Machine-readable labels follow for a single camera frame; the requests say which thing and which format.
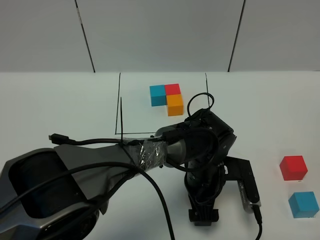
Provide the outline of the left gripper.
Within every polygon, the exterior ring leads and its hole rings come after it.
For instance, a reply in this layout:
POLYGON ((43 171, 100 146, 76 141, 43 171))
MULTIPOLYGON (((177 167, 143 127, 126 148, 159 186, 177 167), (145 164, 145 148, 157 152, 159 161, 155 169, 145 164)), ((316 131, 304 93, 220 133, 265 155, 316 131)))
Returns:
POLYGON ((219 220, 219 210, 214 204, 224 186, 224 160, 227 155, 227 152, 220 152, 214 157, 199 153, 185 164, 189 169, 198 169, 187 172, 184 177, 190 203, 188 217, 195 226, 211 226, 219 220))

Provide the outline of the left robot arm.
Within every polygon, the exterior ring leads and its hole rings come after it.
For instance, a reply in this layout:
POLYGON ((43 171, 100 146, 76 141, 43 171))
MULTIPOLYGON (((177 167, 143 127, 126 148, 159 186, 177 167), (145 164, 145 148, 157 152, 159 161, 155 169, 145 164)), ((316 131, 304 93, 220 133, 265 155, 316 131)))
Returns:
POLYGON ((7 161, 0 173, 3 240, 82 240, 128 180, 168 166, 185 173, 196 222, 214 215, 233 129, 209 109, 148 138, 76 141, 49 136, 54 148, 7 161))

